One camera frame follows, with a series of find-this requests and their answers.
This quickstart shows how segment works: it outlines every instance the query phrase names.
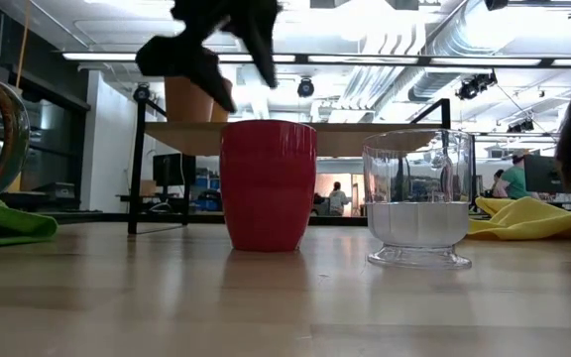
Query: red cup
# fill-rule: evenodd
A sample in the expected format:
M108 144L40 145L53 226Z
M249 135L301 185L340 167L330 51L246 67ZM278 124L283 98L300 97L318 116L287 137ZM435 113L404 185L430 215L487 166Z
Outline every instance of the red cup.
M279 120L228 124L220 174L226 226L239 250L293 251L305 232L316 180L316 131Z

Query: wire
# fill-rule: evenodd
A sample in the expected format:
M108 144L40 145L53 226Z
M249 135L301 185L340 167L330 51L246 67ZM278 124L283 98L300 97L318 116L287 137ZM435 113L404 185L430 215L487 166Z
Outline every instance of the wire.
M523 108L521 108L520 105L518 105L516 103L516 101L514 101L514 99L499 85L499 84L495 84L497 86L497 88L500 89L500 91L514 104L515 107L517 107L522 113L525 113L525 110ZM552 136L552 134L550 132L548 132L547 130L543 129L542 126L539 125L539 123L534 120L534 118L532 118L531 115L526 115L527 119L530 119L532 121L532 123L534 123L534 125L536 125L539 129L541 129L541 131L545 134L547 134L550 139L552 139L552 141L554 142L554 144L557 144L556 139Z
M26 54L26 41L28 40L28 27L30 26L30 5L31 0L26 0L26 13L25 13L25 21L24 21L24 38L21 41L21 52L19 53L19 65L17 68L17 81L15 86L17 89L19 88L19 84L21 84L21 72L24 67L24 56Z

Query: wooden table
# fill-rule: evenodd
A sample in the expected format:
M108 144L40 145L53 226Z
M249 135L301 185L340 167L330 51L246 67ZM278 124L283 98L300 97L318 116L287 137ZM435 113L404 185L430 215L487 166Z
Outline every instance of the wooden table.
M379 246L366 228L255 254L223 225L63 226L0 248L0 357L571 356L571 241L464 242L460 272L367 263Z

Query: green shirt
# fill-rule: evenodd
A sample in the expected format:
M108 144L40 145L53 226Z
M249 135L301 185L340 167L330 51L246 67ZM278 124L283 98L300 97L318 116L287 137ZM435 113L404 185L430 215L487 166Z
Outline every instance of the green shirt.
M506 187L508 197L512 199L520 199L522 197L530 197L531 194L525 190L525 170L520 167L511 167L506 170L500 179L510 184Z

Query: yellow cloth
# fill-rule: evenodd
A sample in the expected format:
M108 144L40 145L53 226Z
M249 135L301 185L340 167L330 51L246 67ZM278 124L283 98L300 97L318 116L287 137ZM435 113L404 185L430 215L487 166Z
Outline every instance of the yellow cloth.
M478 207L489 213L489 221L471 219L470 239L531 240L571 237L571 212L540 200L479 197Z

